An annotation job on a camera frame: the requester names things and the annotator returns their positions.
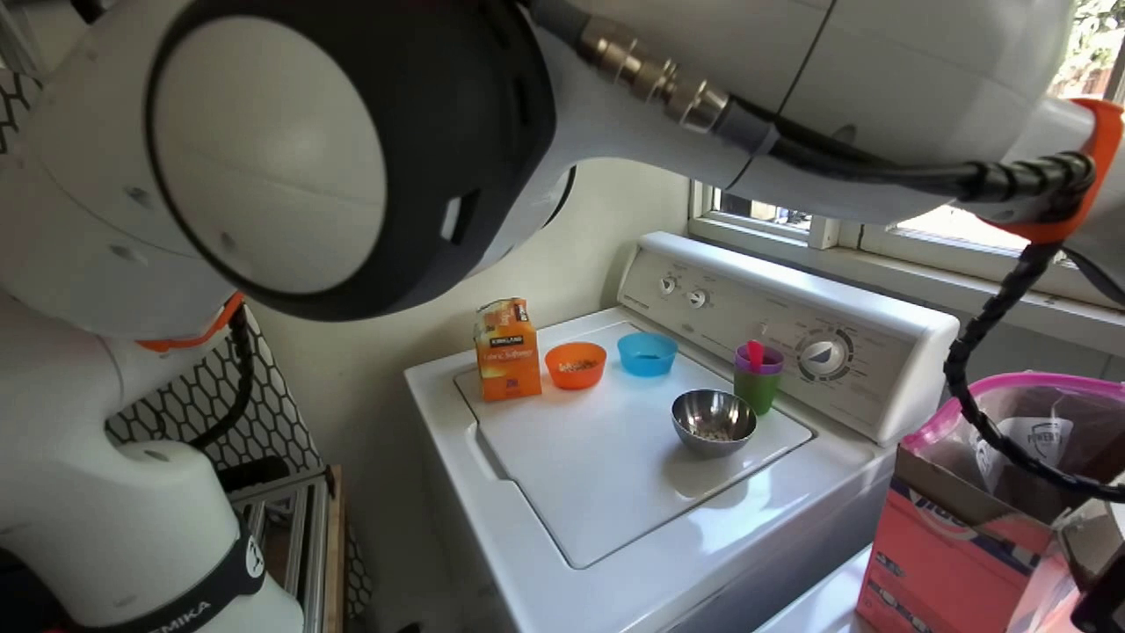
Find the stainless steel bowl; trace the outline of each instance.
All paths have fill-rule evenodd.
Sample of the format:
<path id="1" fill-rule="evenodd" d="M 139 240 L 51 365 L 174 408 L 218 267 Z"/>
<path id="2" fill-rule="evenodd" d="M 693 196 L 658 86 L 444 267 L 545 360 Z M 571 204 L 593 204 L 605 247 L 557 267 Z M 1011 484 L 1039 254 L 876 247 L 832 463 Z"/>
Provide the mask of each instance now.
<path id="1" fill-rule="evenodd" d="M 735 455 L 755 428 L 755 415 L 723 389 L 689 389 L 672 402 L 672 426 L 693 455 Z"/>

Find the orange juice carton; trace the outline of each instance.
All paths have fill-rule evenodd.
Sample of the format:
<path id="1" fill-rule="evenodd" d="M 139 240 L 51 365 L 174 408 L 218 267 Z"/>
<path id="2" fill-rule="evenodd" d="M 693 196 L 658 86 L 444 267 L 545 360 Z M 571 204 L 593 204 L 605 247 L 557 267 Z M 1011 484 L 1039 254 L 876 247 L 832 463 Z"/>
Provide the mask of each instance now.
<path id="1" fill-rule="evenodd" d="M 486 402 L 541 393 L 537 342 L 524 298 L 483 307 L 475 347 Z"/>

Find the orange container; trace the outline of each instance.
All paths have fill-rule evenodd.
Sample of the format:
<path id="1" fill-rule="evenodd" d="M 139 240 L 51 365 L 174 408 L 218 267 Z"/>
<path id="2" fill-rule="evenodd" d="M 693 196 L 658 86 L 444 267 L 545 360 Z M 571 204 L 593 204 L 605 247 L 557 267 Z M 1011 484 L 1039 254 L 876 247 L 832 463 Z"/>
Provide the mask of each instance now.
<path id="1" fill-rule="evenodd" d="M 548 352 L 548 372 L 561 389 L 592 389 L 600 381 L 600 369 L 600 344 L 575 342 Z"/>
<path id="2" fill-rule="evenodd" d="M 480 310 L 480 381 L 486 402 L 541 393 L 537 342 L 524 298 Z"/>

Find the washing machine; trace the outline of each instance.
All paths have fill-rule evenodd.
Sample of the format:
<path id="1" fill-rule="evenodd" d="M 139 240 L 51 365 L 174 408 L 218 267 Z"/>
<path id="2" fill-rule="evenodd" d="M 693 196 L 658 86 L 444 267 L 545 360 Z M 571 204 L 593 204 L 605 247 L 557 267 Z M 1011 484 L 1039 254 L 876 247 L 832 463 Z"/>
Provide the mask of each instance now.
<path id="1" fill-rule="evenodd" d="M 655 233 L 613 310 L 537 332 L 598 342 L 592 389 L 483 402 L 475 355 L 408 369 L 437 463 L 511 628 L 753 628 L 876 535 L 894 445 L 941 399 L 955 321 L 796 267 Z M 617 342 L 678 342 L 628 378 Z M 789 355 L 781 399 L 727 458 L 672 428 L 687 389 L 732 389 L 747 338 Z"/>

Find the small blue bowl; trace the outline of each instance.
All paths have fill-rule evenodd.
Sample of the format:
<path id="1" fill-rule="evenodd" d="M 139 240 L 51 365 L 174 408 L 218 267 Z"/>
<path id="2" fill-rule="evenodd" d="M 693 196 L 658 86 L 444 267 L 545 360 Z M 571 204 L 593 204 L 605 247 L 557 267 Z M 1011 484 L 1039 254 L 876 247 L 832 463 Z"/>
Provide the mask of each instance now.
<path id="1" fill-rule="evenodd" d="M 655 332 L 636 332 L 619 342 L 619 355 L 634 378 L 666 378 L 677 360 L 677 342 Z"/>

